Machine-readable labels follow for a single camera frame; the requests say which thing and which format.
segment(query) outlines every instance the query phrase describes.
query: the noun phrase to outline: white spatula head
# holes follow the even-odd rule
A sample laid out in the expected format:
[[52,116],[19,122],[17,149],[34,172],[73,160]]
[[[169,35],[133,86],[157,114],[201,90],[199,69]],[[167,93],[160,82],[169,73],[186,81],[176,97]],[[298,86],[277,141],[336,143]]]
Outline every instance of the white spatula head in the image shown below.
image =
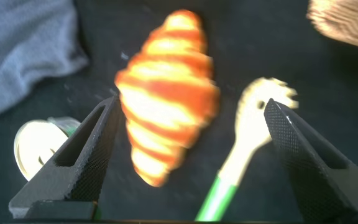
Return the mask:
[[271,138],[266,125],[264,110],[269,99],[297,108],[298,102],[291,99],[296,91],[287,83],[275,78],[258,78],[253,81],[240,97],[236,114],[236,144],[246,148],[259,148]]

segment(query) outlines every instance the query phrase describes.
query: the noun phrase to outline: dark surface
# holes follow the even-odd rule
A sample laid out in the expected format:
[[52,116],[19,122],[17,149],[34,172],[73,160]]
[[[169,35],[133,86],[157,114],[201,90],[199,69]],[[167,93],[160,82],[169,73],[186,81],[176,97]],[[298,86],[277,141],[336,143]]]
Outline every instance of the dark surface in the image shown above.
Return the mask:
[[[194,219],[234,141],[241,91],[259,77],[275,77],[295,88],[300,102],[296,112],[358,165],[358,48],[318,34],[305,18],[307,1],[76,3],[91,65],[71,77],[43,81],[22,103],[0,115],[0,223],[10,218],[8,201],[26,183],[13,154],[20,126],[49,116],[82,121],[115,90],[114,75],[127,63],[121,55],[133,56],[149,32],[180,8],[204,19],[222,92],[220,113],[161,189],[136,176],[121,124],[99,201],[103,218]],[[301,219],[272,145],[255,155],[224,219]]]

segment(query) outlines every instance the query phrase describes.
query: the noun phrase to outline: gray towel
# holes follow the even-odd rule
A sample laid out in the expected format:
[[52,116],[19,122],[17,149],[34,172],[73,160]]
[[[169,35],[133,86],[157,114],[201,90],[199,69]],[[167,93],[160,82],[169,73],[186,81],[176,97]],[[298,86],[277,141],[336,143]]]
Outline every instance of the gray towel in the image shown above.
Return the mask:
[[0,113],[44,77],[69,75],[88,63],[77,25],[72,0],[0,0]]

